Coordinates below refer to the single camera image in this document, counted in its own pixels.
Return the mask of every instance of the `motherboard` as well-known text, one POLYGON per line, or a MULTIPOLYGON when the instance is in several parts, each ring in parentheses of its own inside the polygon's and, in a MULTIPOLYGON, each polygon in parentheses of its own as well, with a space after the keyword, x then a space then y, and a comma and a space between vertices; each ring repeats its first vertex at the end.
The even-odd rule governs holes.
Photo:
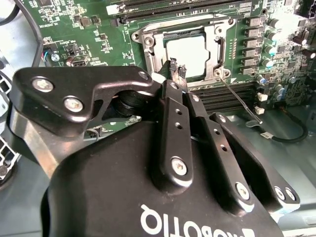
POLYGON ((165 66, 176 60, 209 113, 242 108, 220 78, 258 115, 277 103, 306 103, 315 90, 309 85, 316 70, 315 0, 24 0, 24 5, 40 27, 48 65, 136 65, 167 78, 165 66))

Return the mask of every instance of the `screw hole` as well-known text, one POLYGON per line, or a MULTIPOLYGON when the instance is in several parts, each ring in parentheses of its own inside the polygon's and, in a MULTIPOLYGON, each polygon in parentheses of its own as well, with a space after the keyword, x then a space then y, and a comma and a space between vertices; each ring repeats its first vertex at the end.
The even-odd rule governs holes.
POLYGON ((182 112, 179 109, 176 109, 176 113, 182 115, 182 112))
POLYGON ((220 135, 220 134, 221 134, 217 129, 214 129, 214 132, 215 132, 217 135, 220 135))
POLYGON ((221 145, 221 148, 222 148, 222 150, 223 150, 224 152, 227 151, 227 148, 226 148, 224 145, 221 145))
POLYGON ((178 123, 178 122, 175 123, 175 126, 176 126, 178 129, 182 129, 182 128, 183 128, 183 127, 181 126, 181 124, 178 123))

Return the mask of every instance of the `capacitor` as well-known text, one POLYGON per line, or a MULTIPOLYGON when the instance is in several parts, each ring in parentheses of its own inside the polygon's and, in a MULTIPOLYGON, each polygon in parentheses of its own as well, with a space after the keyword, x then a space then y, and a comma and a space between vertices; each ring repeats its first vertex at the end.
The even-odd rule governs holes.
POLYGON ((262 75, 259 75, 257 76, 257 81, 260 83, 260 84, 265 84, 267 82, 267 80, 265 78, 263 78, 262 75))
POLYGON ((268 45, 266 48, 265 48, 265 52, 267 54, 269 54, 271 57, 272 56, 275 56, 276 53, 277 53, 277 48, 273 47, 272 45, 268 45))
POLYGON ((306 43, 307 43, 306 39, 299 37, 299 36, 295 36, 292 41, 297 43, 297 44, 300 44, 302 46, 306 45, 306 43))
POLYGON ((267 38, 273 42, 277 42, 280 39, 280 33, 278 32, 268 32, 267 38))
POLYGON ((277 92, 274 93, 273 96, 277 101, 280 101, 282 99, 282 94, 278 94, 277 92))
POLYGON ((277 30, 279 30, 279 29, 283 28, 283 22, 278 20, 278 19, 273 19, 270 22, 270 26, 272 26, 273 28, 276 28, 277 30))
POLYGON ((309 58, 309 59, 313 59, 313 58, 315 58, 315 56, 316 56, 315 53, 311 52, 311 51, 308 50, 308 49, 303 49, 303 50, 302 50, 302 54, 305 55, 305 56, 306 56, 307 58, 309 58))
POLYGON ((275 91, 276 91, 278 94, 282 95, 283 92, 285 91, 285 89, 283 88, 283 86, 282 86, 281 84, 279 84, 279 85, 277 85, 277 86, 275 87, 275 91))
POLYGON ((68 57, 67 60, 66 60, 66 65, 68 67, 71 67, 73 60, 74 60, 73 57, 68 57))
POLYGON ((266 58, 262 61, 262 65, 270 69, 271 67, 273 67, 273 61, 271 61, 269 58, 266 58))

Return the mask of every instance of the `chip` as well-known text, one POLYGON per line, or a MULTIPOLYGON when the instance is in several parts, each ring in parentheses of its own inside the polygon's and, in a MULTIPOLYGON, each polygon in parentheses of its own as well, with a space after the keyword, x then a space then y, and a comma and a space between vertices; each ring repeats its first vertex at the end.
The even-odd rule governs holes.
POLYGON ((247 58, 255 56, 255 53, 256 53, 255 49, 248 49, 243 52, 244 56, 247 58))
POLYGON ((261 18, 260 17, 250 18, 247 21, 248 21, 248 26, 250 27, 260 26, 261 18))
POLYGON ((279 46, 279 47, 277 48, 277 52, 278 52, 278 53, 282 53, 282 52, 285 51, 285 48, 286 48, 286 46, 279 46))
POLYGON ((255 60, 253 60, 253 58, 243 60, 244 66, 252 66, 252 65, 254 65, 254 63, 255 63, 255 60))
POLYGON ((306 24, 306 20, 300 20, 298 22, 298 26, 305 26, 305 24, 306 24))
POLYGON ((253 68, 243 68, 242 69, 242 74, 243 75, 249 75, 249 74, 252 74, 254 71, 253 71, 253 68))
POLYGON ((39 5, 40 6, 51 6, 51 0, 39 0, 39 5))
POLYGON ((91 21, 90 18, 87 16, 84 16, 83 18, 80 19, 82 26, 90 26, 91 21))
POLYGON ((248 29, 246 30, 246 35, 248 37, 256 37, 259 34, 259 29, 248 29))
POLYGON ((257 40, 256 39, 249 39, 245 41, 245 46, 247 48, 254 48, 257 45, 257 40))
POLYGON ((288 68, 293 68, 293 67, 295 67, 295 65, 296 65, 296 62, 289 62, 287 67, 288 68))

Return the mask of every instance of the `cable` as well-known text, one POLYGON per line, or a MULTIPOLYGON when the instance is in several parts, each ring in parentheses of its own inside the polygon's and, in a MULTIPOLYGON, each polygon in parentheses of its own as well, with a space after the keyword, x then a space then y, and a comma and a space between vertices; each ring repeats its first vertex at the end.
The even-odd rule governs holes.
POLYGON ((287 111, 284 107, 280 107, 281 111, 283 113, 285 113, 293 122, 295 122, 296 124, 300 125, 300 127, 303 130, 302 135, 300 135, 297 138, 293 138, 293 139, 284 139, 284 138, 279 138, 279 137, 275 137, 274 135, 268 133, 266 130, 264 130, 262 127, 260 126, 255 126, 253 127, 255 130, 257 130, 258 132, 260 132, 260 135, 268 138, 268 139, 272 139, 276 142, 281 142, 281 143, 297 143, 300 141, 303 141, 307 136, 308 136, 308 129, 306 127, 306 125, 300 121, 297 117, 295 117, 293 114, 291 114, 289 111, 287 111))
POLYGON ((10 15, 7 18, 5 18, 4 20, 0 21, 0 26, 3 26, 5 24, 8 24, 11 21, 13 21, 14 18, 18 15, 19 11, 20 11, 20 8, 17 5, 15 5, 13 10, 11 11, 10 15))
POLYGON ((23 5, 21 0, 14 0, 15 4, 17 5, 18 8, 20 8, 21 12, 24 14, 26 20, 30 24, 32 31, 34 33, 36 42, 37 42, 37 48, 36 52, 34 55, 34 60, 32 63, 32 67, 38 67, 40 65, 40 60, 41 60, 41 54, 43 51, 43 37, 40 32, 39 26, 36 24, 34 18, 31 16, 29 11, 26 9, 26 7, 23 5))

